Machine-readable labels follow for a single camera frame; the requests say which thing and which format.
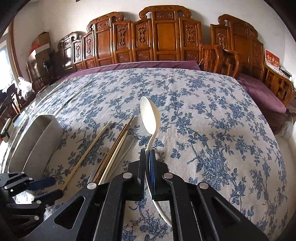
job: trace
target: silver bolt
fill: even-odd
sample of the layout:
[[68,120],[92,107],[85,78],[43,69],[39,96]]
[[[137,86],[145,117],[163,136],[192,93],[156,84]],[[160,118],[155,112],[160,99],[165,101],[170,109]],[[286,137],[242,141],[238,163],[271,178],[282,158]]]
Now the silver bolt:
[[132,176],[133,176],[133,174],[130,172],[125,172],[122,174],[122,177],[125,179],[130,179],[130,178],[132,178]]
[[173,174],[171,174],[170,172],[167,172],[167,173],[165,173],[164,175],[163,175],[166,179],[171,179],[171,178],[173,178]]
[[199,185],[199,187],[200,187],[201,189],[208,189],[208,187],[209,187],[209,184],[204,183],[204,182],[199,183],[198,185]]
[[89,184],[87,184],[87,189],[92,190],[92,189],[95,189],[95,188],[96,188],[96,183],[89,183]]

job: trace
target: light-colored chopstick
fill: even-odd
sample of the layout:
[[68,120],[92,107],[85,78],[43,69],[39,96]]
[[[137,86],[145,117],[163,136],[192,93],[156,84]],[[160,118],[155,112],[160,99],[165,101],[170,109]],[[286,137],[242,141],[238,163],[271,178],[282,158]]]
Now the light-colored chopstick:
[[104,133],[104,131],[108,128],[108,126],[110,124],[111,124],[111,121],[109,121],[107,123],[107,125],[104,126],[104,128],[100,131],[99,134],[97,134],[97,136],[94,139],[94,141],[90,144],[90,146],[87,148],[87,150],[85,151],[85,153],[83,154],[83,156],[80,158],[80,160],[78,161],[78,163],[76,164],[76,166],[71,171],[71,173],[67,176],[67,179],[65,180],[63,186],[61,187],[61,190],[62,191],[66,188],[67,184],[71,180],[72,176],[74,175],[74,173],[76,172],[76,170],[78,169],[78,167],[80,166],[80,164],[82,163],[82,161],[84,160],[84,158],[87,156],[87,154],[90,152],[90,150],[92,149],[92,147],[94,146],[94,144],[97,142],[97,140],[99,139],[99,137]]
[[134,119],[134,116],[131,117],[131,119],[129,120],[129,122],[127,124],[124,125],[124,127],[122,128],[121,132],[119,133],[118,138],[115,140],[113,146],[111,147],[111,150],[109,151],[108,155],[106,155],[106,157],[104,158],[100,168],[98,169],[93,182],[98,183],[100,177],[102,176],[107,164],[109,163],[116,147],[118,146],[119,142],[121,141],[123,135],[125,134],[125,132],[128,130],[132,120]]
[[113,164],[115,158],[117,157],[117,154],[118,154],[118,152],[119,152],[119,150],[120,150],[120,148],[121,148],[121,146],[122,146],[122,144],[123,144],[123,142],[124,142],[124,139],[126,138],[127,134],[128,134],[128,131],[126,131],[126,132],[124,133],[124,135],[123,135],[123,137],[121,138],[121,140],[120,140],[118,146],[116,147],[116,149],[115,149],[115,151],[114,151],[114,153],[113,153],[113,155],[112,155],[112,157],[111,157],[111,159],[110,159],[110,161],[109,161],[109,163],[108,163],[108,165],[107,165],[107,167],[106,167],[106,169],[105,169],[105,171],[104,171],[104,173],[103,173],[103,175],[102,175],[102,177],[101,177],[101,179],[100,179],[100,181],[99,181],[99,183],[98,183],[99,185],[105,183],[105,181],[106,181],[106,177],[107,177],[107,175],[108,175],[108,172],[110,171],[110,168],[111,168],[111,166],[112,166],[112,164]]

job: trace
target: floral tablecloth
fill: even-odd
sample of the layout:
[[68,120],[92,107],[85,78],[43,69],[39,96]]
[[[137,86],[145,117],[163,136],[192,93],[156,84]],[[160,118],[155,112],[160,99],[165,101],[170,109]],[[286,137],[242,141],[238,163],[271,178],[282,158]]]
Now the floral tablecloth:
[[[250,96],[231,77],[185,69],[128,69],[90,74],[60,84],[31,112],[21,135],[41,114],[55,113],[64,135],[51,157],[45,176],[59,188],[96,134],[112,125],[95,144],[50,215],[87,184],[100,148],[111,147],[132,115],[128,134],[136,142],[113,176],[127,170],[148,143],[150,135],[139,115],[141,96],[160,110],[161,126],[153,148],[157,160],[185,181],[208,182],[243,215],[273,240],[294,209],[285,165],[275,137]],[[7,153],[6,167],[14,146]],[[22,193],[17,202],[28,201]],[[169,213],[168,203],[163,203]],[[128,202],[123,240],[172,240],[172,229],[161,219],[146,190],[141,202]]]

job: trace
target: white spoon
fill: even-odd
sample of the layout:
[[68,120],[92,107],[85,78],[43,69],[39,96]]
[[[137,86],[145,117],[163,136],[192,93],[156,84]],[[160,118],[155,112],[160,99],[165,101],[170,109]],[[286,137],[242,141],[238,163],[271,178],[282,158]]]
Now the white spoon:
[[[160,127],[160,113],[156,105],[149,100],[147,97],[142,96],[140,99],[140,112],[141,112],[141,118],[144,124],[145,129],[148,131],[149,134],[151,134],[151,138],[148,142],[147,148],[146,148],[146,158],[149,155],[149,152],[151,150],[151,146],[154,142],[154,139],[159,131]],[[152,198],[150,187],[148,186],[150,197]],[[156,207],[157,211],[159,212],[160,216],[163,218],[163,220],[172,227],[171,220],[167,217],[167,215],[164,213],[164,211],[161,209],[158,202],[152,200],[154,206]]]

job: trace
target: purple fabric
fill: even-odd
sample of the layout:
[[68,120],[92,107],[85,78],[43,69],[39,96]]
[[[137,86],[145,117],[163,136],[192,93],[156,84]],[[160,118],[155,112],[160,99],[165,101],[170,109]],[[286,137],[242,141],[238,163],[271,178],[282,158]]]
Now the purple fabric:
[[260,80],[240,74],[237,81],[248,92],[259,109],[286,113],[287,109],[284,104]]
[[94,74],[99,72],[119,70],[119,69],[139,69],[139,68],[170,68],[170,69],[193,69],[200,70],[196,61],[146,61],[134,63],[112,64],[107,66],[96,67],[92,69],[81,70],[72,74],[60,77],[57,82],[64,79],[70,79],[87,74]]

